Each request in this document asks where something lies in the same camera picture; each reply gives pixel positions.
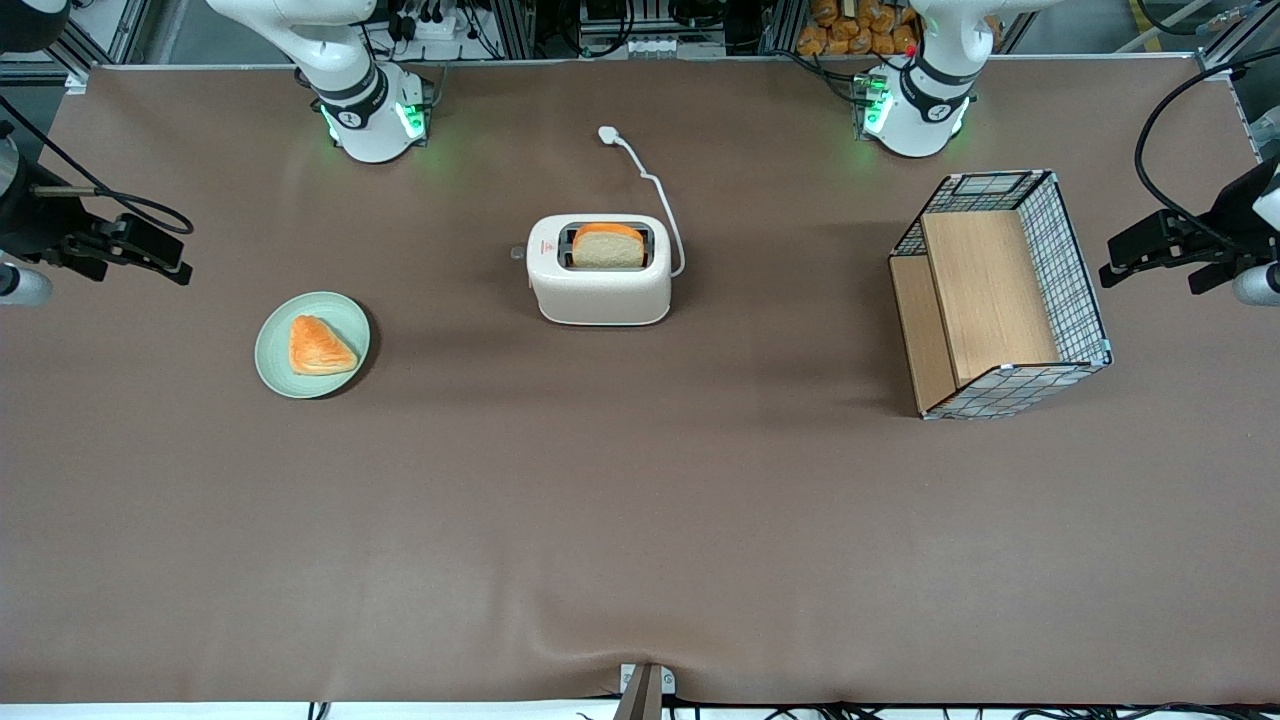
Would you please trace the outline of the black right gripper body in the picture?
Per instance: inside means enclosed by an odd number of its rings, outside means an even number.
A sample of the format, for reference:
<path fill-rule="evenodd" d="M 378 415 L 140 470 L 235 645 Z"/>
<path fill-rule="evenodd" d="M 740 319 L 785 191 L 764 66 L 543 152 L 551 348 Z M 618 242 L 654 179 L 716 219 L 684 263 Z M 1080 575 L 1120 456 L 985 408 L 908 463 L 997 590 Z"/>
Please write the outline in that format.
<path fill-rule="evenodd" d="M 90 281 L 104 281 L 106 263 L 86 255 L 82 243 L 96 250 L 100 218 L 86 211 L 82 197 L 96 190 L 74 186 L 20 186 L 3 192 L 1 249 L 24 263 L 46 263 Z"/>

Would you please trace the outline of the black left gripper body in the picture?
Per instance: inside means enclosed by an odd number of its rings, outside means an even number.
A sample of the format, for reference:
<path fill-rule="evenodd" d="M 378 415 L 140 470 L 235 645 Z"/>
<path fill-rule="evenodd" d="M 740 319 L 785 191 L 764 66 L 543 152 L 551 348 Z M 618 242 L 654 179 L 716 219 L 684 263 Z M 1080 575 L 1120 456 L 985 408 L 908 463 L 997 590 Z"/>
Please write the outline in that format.
<path fill-rule="evenodd" d="M 1277 161 L 1267 160 L 1225 186 L 1199 215 L 1222 236 L 1213 256 L 1190 274 L 1190 292 L 1207 293 L 1229 283 L 1233 293 L 1277 293 Z"/>

